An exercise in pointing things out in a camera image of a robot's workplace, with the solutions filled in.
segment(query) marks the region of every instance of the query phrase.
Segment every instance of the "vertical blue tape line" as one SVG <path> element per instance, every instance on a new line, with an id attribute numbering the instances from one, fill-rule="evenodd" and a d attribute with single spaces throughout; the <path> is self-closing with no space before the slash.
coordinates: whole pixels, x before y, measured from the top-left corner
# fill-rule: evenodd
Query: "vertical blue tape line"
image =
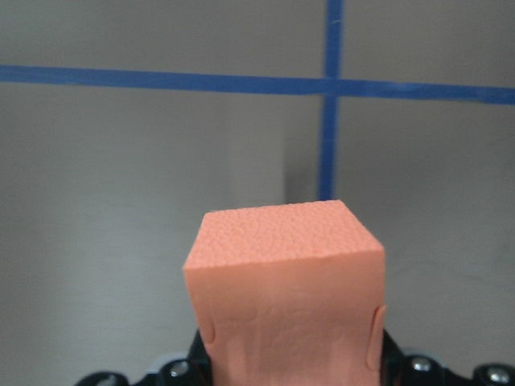
<path id="1" fill-rule="evenodd" d="M 324 77 L 335 85 L 323 97 L 322 131 L 319 156 L 319 199 L 331 199 L 335 185 L 336 132 L 338 128 L 338 96 L 336 83 L 340 77 L 341 34 L 344 0 L 328 0 Z"/>

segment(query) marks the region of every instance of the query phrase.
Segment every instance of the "orange block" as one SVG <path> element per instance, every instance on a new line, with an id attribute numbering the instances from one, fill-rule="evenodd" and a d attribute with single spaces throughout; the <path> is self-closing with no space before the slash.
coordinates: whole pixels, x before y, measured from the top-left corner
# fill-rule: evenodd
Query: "orange block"
<path id="1" fill-rule="evenodd" d="M 183 267 L 215 386 L 378 386 L 384 249 L 341 201 L 205 215 Z"/>

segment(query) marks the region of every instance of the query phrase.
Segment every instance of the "gray surface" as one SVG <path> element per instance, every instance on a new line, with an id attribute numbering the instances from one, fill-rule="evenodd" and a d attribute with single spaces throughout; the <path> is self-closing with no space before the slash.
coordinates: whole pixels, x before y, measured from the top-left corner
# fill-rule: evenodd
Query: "gray surface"
<path id="1" fill-rule="evenodd" d="M 0 63 L 319 76 L 323 4 L 0 0 Z M 346 7 L 348 77 L 515 85 L 510 2 Z M 513 107 L 342 104 L 337 194 L 387 249 L 387 327 L 463 374 L 515 363 Z M 319 107 L 0 84 L 0 384 L 187 348 L 201 216 L 314 199 Z"/>

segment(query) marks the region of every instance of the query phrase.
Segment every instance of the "textured orange surface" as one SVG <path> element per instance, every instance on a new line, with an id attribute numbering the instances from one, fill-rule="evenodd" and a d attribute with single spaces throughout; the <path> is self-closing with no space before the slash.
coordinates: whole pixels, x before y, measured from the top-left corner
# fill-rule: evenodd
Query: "textured orange surface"
<path id="1" fill-rule="evenodd" d="M 384 251 L 340 201 L 208 213 L 184 274 L 215 386 L 379 385 Z"/>

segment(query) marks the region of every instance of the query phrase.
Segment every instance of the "cube top face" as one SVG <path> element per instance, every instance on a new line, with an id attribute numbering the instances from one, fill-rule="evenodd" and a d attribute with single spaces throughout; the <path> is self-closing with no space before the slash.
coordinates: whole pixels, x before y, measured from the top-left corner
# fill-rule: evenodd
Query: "cube top face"
<path id="1" fill-rule="evenodd" d="M 205 215 L 185 270 L 384 253 L 339 200 Z"/>

